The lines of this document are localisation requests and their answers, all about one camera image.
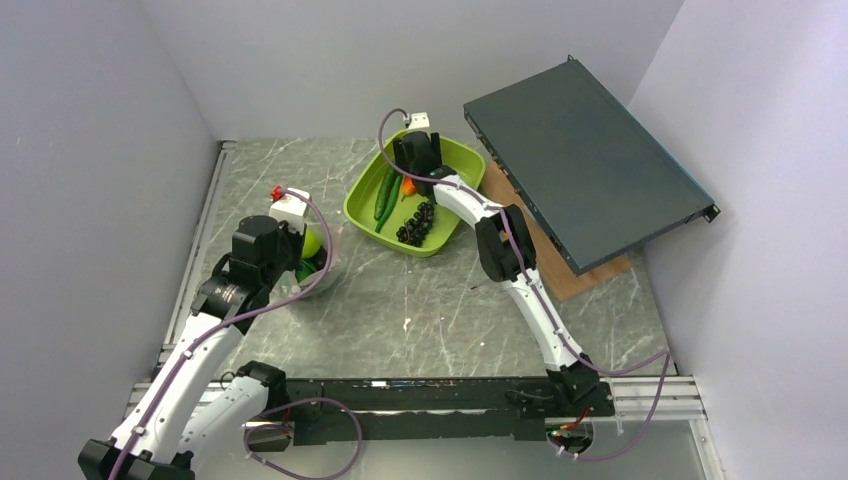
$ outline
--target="white wall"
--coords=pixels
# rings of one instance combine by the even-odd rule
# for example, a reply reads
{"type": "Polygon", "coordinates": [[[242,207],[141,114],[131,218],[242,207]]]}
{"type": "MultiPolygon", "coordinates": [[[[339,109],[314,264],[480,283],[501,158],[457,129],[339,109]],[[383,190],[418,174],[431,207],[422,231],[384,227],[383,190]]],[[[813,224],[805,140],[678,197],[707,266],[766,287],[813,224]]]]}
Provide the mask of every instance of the white wall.
{"type": "Polygon", "coordinates": [[[625,104],[682,0],[142,0],[219,139],[373,136],[573,54],[625,104]]]}
{"type": "Polygon", "coordinates": [[[216,144],[135,0],[3,2],[0,478],[82,478],[150,373],[216,144]]]}
{"type": "Polygon", "coordinates": [[[647,261],[732,479],[845,478],[848,6],[687,0],[630,104],[711,192],[647,261]]]}

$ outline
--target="tabletop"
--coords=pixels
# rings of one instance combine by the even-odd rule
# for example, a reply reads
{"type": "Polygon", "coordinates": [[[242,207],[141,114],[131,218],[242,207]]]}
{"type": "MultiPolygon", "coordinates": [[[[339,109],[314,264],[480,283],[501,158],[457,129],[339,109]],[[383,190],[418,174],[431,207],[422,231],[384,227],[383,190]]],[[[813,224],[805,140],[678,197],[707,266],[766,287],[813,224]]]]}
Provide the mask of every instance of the tabletop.
{"type": "MultiPolygon", "coordinates": [[[[238,143],[203,278],[230,250],[238,222],[267,213],[278,184],[310,192],[327,221],[343,227],[341,275],[324,292],[260,316],[219,374],[258,360],[300,378],[544,375],[518,307],[480,267],[471,227],[460,223],[439,253],[415,258],[347,221],[345,195],[376,152],[368,138],[238,143]]],[[[583,350],[606,368],[668,348],[641,252],[630,256],[632,270],[554,301],[583,350]]],[[[283,298],[278,291],[271,301],[283,298]]],[[[634,374],[658,374],[661,367],[655,362],[634,374]]]]}

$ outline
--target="purple cable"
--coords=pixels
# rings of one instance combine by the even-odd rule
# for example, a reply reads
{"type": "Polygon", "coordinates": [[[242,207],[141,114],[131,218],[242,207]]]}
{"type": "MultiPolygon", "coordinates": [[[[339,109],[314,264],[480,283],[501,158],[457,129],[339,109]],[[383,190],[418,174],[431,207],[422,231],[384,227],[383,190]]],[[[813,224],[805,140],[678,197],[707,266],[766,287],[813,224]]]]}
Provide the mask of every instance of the purple cable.
{"type": "MultiPolygon", "coordinates": [[[[327,245],[326,245],[327,258],[333,258],[333,241],[332,241],[332,235],[330,235],[330,226],[327,225],[327,220],[324,219],[324,216],[318,210],[318,207],[316,207],[314,203],[312,203],[309,199],[307,199],[306,197],[304,197],[303,195],[301,195],[299,193],[292,192],[292,191],[289,191],[289,190],[283,190],[282,193],[283,193],[283,195],[292,195],[293,197],[300,199],[301,201],[306,203],[306,205],[308,205],[309,208],[311,208],[315,212],[315,216],[318,217],[318,221],[321,223],[321,228],[324,229],[324,236],[327,239],[327,245]]],[[[224,322],[221,322],[218,325],[210,328],[209,330],[204,332],[202,335],[197,337],[186,348],[186,351],[193,353],[198,347],[200,347],[201,344],[203,344],[203,342],[208,340],[209,337],[214,335],[216,332],[219,332],[219,331],[221,331],[221,330],[223,330],[223,329],[225,329],[225,328],[227,328],[227,327],[229,327],[229,326],[231,326],[235,323],[241,322],[242,320],[247,320],[248,318],[253,318],[253,317],[255,317],[257,315],[261,315],[263,313],[268,313],[268,312],[270,312],[272,310],[276,310],[278,308],[285,307],[286,305],[289,305],[292,302],[299,300],[304,295],[311,292],[319,283],[321,283],[324,280],[324,277],[327,276],[327,271],[329,269],[330,269],[330,262],[327,262],[326,265],[324,265],[324,268],[322,268],[320,273],[318,274],[318,278],[314,282],[312,282],[309,286],[307,286],[305,289],[303,289],[300,293],[298,293],[297,295],[295,295],[293,297],[287,298],[287,299],[283,300],[282,302],[276,303],[274,305],[268,305],[267,307],[259,308],[259,309],[256,309],[256,310],[253,310],[253,311],[250,311],[250,312],[245,312],[245,313],[236,315],[235,317],[233,317],[229,320],[226,320],[224,322]]],[[[184,355],[180,355],[179,358],[177,359],[177,361],[174,363],[174,367],[168,372],[168,374],[165,376],[164,380],[162,380],[162,387],[156,392],[156,394],[150,400],[150,404],[147,406],[147,408],[141,414],[141,418],[139,419],[139,422],[138,422],[138,424],[140,426],[147,428],[147,424],[150,422],[151,417],[153,417],[153,414],[156,412],[156,407],[158,407],[159,404],[162,403],[162,399],[165,397],[165,394],[167,393],[168,388],[171,386],[172,383],[174,383],[174,379],[176,378],[177,374],[179,373],[180,368],[182,368],[183,364],[185,364],[186,360],[188,360],[188,359],[184,355]]],[[[124,448],[121,449],[121,452],[118,454],[118,458],[115,460],[115,465],[112,466],[112,470],[109,472],[109,479],[108,480],[117,480],[118,472],[120,471],[121,466],[123,465],[124,461],[126,460],[129,452],[135,446],[136,442],[138,442],[139,438],[140,438],[140,435],[138,433],[136,433],[135,431],[133,431],[130,434],[130,437],[127,439],[126,445],[124,445],[124,448]]],[[[345,473],[347,470],[349,470],[352,465],[353,465],[353,463],[349,464],[346,467],[345,470],[339,472],[339,475],[341,475],[341,474],[345,473]]]]}
{"type": "MultiPolygon", "coordinates": [[[[420,177],[418,175],[413,175],[409,172],[403,171],[394,162],[392,162],[392,160],[389,158],[389,154],[386,152],[386,149],[383,146],[383,128],[386,126],[386,122],[388,122],[389,118],[391,118],[391,116],[394,115],[395,113],[401,113],[401,114],[403,114],[404,117],[406,117],[408,115],[406,110],[404,110],[402,108],[391,109],[389,111],[389,113],[387,113],[386,116],[383,117],[383,121],[380,122],[380,128],[377,131],[377,146],[380,148],[380,152],[383,154],[383,158],[386,160],[386,162],[389,163],[389,166],[394,168],[395,171],[397,171],[398,173],[400,173],[402,175],[406,175],[407,177],[410,177],[413,180],[419,180],[419,181],[422,181],[422,182],[430,182],[430,183],[434,183],[434,184],[438,184],[438,185],[447,185],[449,187],[453,187],[453,188],[457,188],[459,190],[462,190],[463,192],[468,193],[475,200],[480,202],[481,205],[485,205],[486,200],[482,196],[480,196],[480,194],[478,194],[472,188],[469,188],[465,185],[455,185],[451,182],[448,182],[448,181],[442,180],[442,179],[420,177]]],[[[506,216],[506,212],[504,211],[503,207],[487,206],[486,209],[498,211],[498,213],[500,213],[501,219],[503,220],[503,224],[504,224],[504,231],[507,234],[507,239],[509,240],[509,245],[510,245],[510,247],[512,247],[512,251],[515,253],[516,258],[518,259],[518,265],[519,265],[519,268],[521,269],[521,273],[524,275],[524,278],[527,280],[528,285],[530,285],[530,289],[533,290],[533,293],[535,294],[536,299],[539,300],[539,303],[542,304],[542,308],[545,310],[545,315],[548,317],[548,320],[551,322],[551,326],[553,326],[554,331],[559,330],[559,325],[557,324],[556,320],[554,320],[554,315],[553,315],[553,313],[551,313],[551,310],[548,307],[548,303],[544,301],[544,298],[542,297],[542,292],[539,291],[538,287],[535,284],[530,283],[530,276],[527,274],[527,268],[524,264],[524,259],[521,256],[521,251],[518,249],[518,245],[515,243],[515,239],[513,238],[513,235],[512,235],[512,230],[509,228],[509,220],[506,216]]],[[[591,461],[609,460],[611,458],[618,457],[619,455],[623,455],[624,453],[629,451],[634,445],[636,445],[636,443],[645,434],[645,431],[647,430],[648,425],[651,423],[651,419],[653,418],[654,413],[657,410],[657,405],[659,404],[660,396],[662,395],[662,387],[663,387],[663,384],[665,383],[665,377],[668,374],[668,364],[669,364],[669,361],[671,360],[671,352],[669,352],[668,350],[663,350],[662,352],[656,353],[656,354],[652,355],[651,357],[637,363],[636,365],[633,365],[632,367],[624,368],[624,369],[621,369],[621,370],[607,370],[605,368],[601,368],[601,367],[598,367],[596,365],[593,365],[592,363],[588,362],[583,357],[578,355],[577,352],[574,351],[573,348],[571,348],[571,345],[568,344],[568,341],[566,340],[566,338],[563,334],[558,333],[557,336],[559,337],[560,342],[562,342],[562,346],[565,347],[565,349],[568,350],[568,353],[570,353],[571,356],[573,356],[575,359],[577,359],[578,362],[580,362],[581,364],[583,364],[587,368],[590,368],[590,369],[592,369],[592,370],[594,370],[594,371],[596,371],[600,374],[607,375],[607,376],[610,376],[610,377],[620,377],[620,376],[627,375],[628,373],[636,371],[636,370],[643,368],[644,366],[646,366],[650,363],[655,362],[656,360],[658,360],[659,358],[661,358],[663,356],[665,357],[665,363],[663,364],[663,369],[662,369],[662,372],[660,373],[660,380],[659,380],[659,383],[657,384],[657,393],[654,396],[654,402],[651,405],[651,409],[648,412],[648,416],[645,418],[645,422],[639,428],[639,432],[636,433],[636,436],[633,437],[633,439],[630,440],[630,442],[627,445],[625,445],[620,450],[617,450],[613,453],[609,453],[609,454],[605,454],[605,455],[597,455],[597,456],[578,456],[578,455],[572,455],[572,456],[575,457],[578,460],[585,460],[587,462],[591,462],[591,461]]]]}
{"type": "Polygon", "coordinates": [[[284,475],[288,475],[289,477],[296,478],[297,480],[333,480],[334,478],[339,478],[340,476],[347,473],[347,471],[350,470],[351,467],[353,467],[353,464],[356,463],[356,460],[359,458],[359,454],[362,452],[362,425],[359,424],[359,420],[356,418],[356,415],[354,415],[353,412],[350,411],[350,409],[347,408],[344,404],[342,404],[338,400],[333,400],[332,398],[324,398],[324,397],[305,398],[303,400],[298,400],[296,402],[287,403],[287,404],[283,405],[282,407],[275,407],[275,408],[272,408],[270,410],[266,410],[266,411],[262,412],[260,415],[270,415],[272,413],[280,412],[280,411],[285,410],[287,408],[292,408],[292,407],[296,407],[298,405],[303,405],[304,403],[313,403],[313,402],[332,403],[333,405],[339,407],[343,412],[348,414],[348,416],[351,418],[351,420],[353,420],[353,425],[356,427],[356,450],[353,452],[353,457],[351,457],[350,461],[347,462],[347,465],[345,465],[341,470],[339,470],[338,472],[336,472],[332,475],[326,476],[326,477],[306,477],[306,476],[294,473],[290,470],[286,470],[285,468],[277,465],[274,462],[269,462],[268,460],[265,460],[264,458],[260,457],[259,455],[254,453],[252,450],[250,450],[249,440],[250,440],[251,435],[253,435],[258,430],[272,430],[272,429],[276,430],[276,429],[279,429],[279,428],[285,428],[285,427],[277,426],[277,425],[259,425],[258,427],[253,427],[253,428],[249,429],[247,432],[245,432],[245,434],[244,434],[244,450],[248,453],[248,456],[250,458],[256,460],[257,462],[261,463],[262,465],[265,465],[266,467],[269,467],[273,470],[276,470],[276,471],[278,471],[278,472],[280,472],[284,475]]]}

